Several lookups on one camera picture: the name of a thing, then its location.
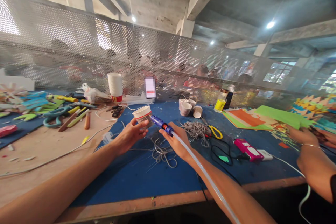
perforated metal screen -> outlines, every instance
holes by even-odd
[[[294,66],[45,0],[0,0],[0,59],[8,75],[35,79],[37,88],[73,91],[86,82],[109,93],[106,74],[118,72],[124,95],[140,94],[144,77],[154,76],[158,98],[195,95],[213,104],[226,88],[235,93],[232,106],[286,107],[313,78]]]

yellow scissors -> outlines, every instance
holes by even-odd
[[[222,133],[221,133],[218,129],[216,129],[216,128],[215,128],[214,126],[212,126],[212,125],[209,125],[209,124],[206,122],[206,120],[204,119],[204,117],[201,117],[201,119],[202,119],[202,121],[204,122],[204,124],[205,124],[206,126],[208,126],[208,127],[211,129],[211,131],[212,131],[212,133],[213,133],[213,137],[215,137],[215,138],[217,138],[217,139],[222,139],[222,138],[223,138]]]

table edge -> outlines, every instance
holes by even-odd
[[[283,187],[296,186],[306,183],[304,177],[283,178],[278,180],[263,181],[243,185],[249,193],[273,190]],[[206,197],[213,199],[208,190],[205,190]],[[139,198],[127,201],[111,202],[90,206],[77,206],[67,208],[56,220],[55,223],[76,223],[79,221],[89,221],[93,219],[107,218],[137,212],[149,211],[154,209],[173,207],[178,205],[190,204],[205,201],[202,191],[182,192],[157,196],[155,198]]]

clear plastic tube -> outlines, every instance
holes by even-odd
[[[224,199],[223,195],[221,194],[221,192],[219,191],[219,189],[217,188],[217,186],[215,185],[215,183],[212,181],[212,179],[210,178],[209,174],[204,169],[203,165],[199,162],[199,160],[197,159],[197,157],[195,156],[195,154],[189,149],[189,147],[183,142],[183,140],[174,131],[172,131],[171,133],[173,134],[174,137],[176,137],[180,141],[180,143],[183,145],[183,147],[187,149],[187,151],[189,152],[189,154],[192,156],[192,158],[195,160],[196,164],[200,167],[200,169],[202,170],[202,172],[204,173],[204,175],[206,176],[206,178],[210,182],[211,186],[215,190],[215,192],[218,195],[218,197],[220,198],[221,202],[224,204],[224,206],[226,207],[226,209],[229,211],[229,213],[231,214],[231,216],[234,218],[235,222],[238,223],[238,224],[240,224],[240,221],[238,220],[237,216],[232,211],[232,209],[230,208],[229,204],[226,202],[226,200]]]

black cable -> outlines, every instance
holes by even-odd
[[[217,139],[217,140],[219,140],[220,142],[222,142],[222,143],[224,143],[224,144],[226,144],[227,146],[228,146],[228,149],[229,149],[229,153],[226,153],[224,150],[222,150],[220,147],[218,147],[217,145],[212,145],[211,144],[211,141],[210,141],[210,139],[209,139],[209,144],[210,144],[210,148],[211,148],[211,153],[210,153],[210,157],[211,157],[211,159],[213,160],[213,161],[215,161],[217,164],[219,164],[240,186],[241,186],[241,183],[238,181],[238,179],[235,177],[235,176],[233,176],[232,174],[231,174],[231,172],[229,172],[223,165],[222,165],[222,163],[224,163],[224,164],[226,164],[226,165],[228,165],[228,166],[232,166],[233,165],[233,160],[232,160],[232,156],[231,156],[231,147],[230,147],[230,145],[227,143],[227,142],[225,142],[225,141],[223,141],[223,140],[220,140],[220,139]],[[221,160],[219,157],[218,157],[218,155],[214,152],[214,148],[218,148],[218,149],[220,149],[223,153],[225,153],[226,154],[226,156],[228,156],[229,158],[230,158],[230,161],[231,162],[229,162],[229,163],[227,163],[227,162],[224,162],[223,160]],[[221,163],[219,163],[216,159],[214,159],[214,157],[213,157],[213,154],[215,155],[215,157],[217,158],[217,159],[219,159],[220,161],[221,161]],[[237,157],[233,157],[233,158],[237,158],[237,159],[244,159],[244,157],[243,156],[237,156]]]
[[[205,195],[205,192],[204,192],[204,187],[203,187],[203,183],[204,182],[203,182],[202,178],[198,175],[198,173],[196,173],[196,175],[197,175],[199,184],[200,184],[200,186],[202,188],[202,192],[203,192],[204,198],[206,199],[207,202],[209,202],[209,200],[208,200],[208,198],[207,198],[207,196]]]

